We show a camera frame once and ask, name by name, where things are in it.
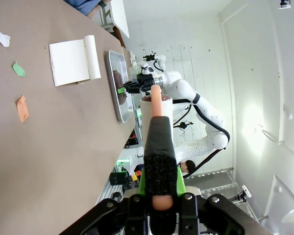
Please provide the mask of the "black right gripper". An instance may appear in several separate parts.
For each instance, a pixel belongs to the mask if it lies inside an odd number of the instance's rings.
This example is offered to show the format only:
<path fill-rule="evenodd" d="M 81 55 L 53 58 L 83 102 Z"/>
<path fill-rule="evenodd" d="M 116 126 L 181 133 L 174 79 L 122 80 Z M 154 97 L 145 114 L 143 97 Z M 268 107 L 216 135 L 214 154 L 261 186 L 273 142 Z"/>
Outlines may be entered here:
<path fill-rule="evenodd" d="M 117 94 L 129 93 L 129 94 L 139 94 L 140 90 L 142 92 L 148 92 L 151 90 L 153 85 L 152 74 L 138 74 L 137 81 L 128 81 L 124 83 L 123 88 L 117 89 Z"/>

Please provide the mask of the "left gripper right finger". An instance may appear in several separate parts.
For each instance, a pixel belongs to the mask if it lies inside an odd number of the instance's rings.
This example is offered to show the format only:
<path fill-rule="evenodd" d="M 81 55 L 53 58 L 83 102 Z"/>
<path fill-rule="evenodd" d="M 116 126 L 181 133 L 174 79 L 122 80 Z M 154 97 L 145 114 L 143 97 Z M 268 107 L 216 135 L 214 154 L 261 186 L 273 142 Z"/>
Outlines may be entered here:
<path fill-rule="evenodd" d="M 200 224 L 207 228 L 208 233 L 215 235 L 272 234 L 223 195 L 213 194 L 205 199 L 198 188 L 186 188 L 180 169 L 177 170 L 177 192 L 180 199 L 177 209 L 180 235 L 199 235 Z"/>

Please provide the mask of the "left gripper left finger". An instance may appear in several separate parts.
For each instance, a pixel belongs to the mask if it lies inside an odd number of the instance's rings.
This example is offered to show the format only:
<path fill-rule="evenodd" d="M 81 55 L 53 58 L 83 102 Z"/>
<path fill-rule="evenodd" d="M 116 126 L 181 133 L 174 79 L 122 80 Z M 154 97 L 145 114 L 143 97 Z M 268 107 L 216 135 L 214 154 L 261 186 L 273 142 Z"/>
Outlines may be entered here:
<path fill-rule="evenodd" d="M 60 234 L 116 235 L 124 231 L 126 235 L 146 235 L 145 177 L 142 171 L 137 192 L 119 202 L 111 198 L 102 200 Z"/>

